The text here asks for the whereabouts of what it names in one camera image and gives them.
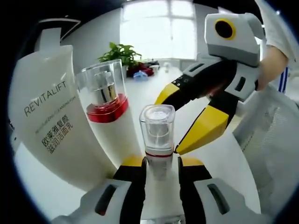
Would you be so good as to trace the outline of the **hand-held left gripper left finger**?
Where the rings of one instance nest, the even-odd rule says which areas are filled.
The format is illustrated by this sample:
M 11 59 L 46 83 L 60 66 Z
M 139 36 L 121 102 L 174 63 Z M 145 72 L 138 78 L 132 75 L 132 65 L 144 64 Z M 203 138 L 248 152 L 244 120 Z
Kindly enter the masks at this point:
M 146 159 L 128 157 L 111 179 L 81 197 L 79 207 L 55 224 L 138 224 L 145 200 Z

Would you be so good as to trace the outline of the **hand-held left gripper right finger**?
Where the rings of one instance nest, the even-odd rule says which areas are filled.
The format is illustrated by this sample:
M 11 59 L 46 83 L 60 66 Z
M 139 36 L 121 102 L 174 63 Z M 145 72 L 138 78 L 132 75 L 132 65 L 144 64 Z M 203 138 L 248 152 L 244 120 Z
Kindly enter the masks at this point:
M 179 195 L 187 224 L 269 224 L 251 210 L 245 197 L 220 178 L 213 178 L 197 159 L 178 158 Z

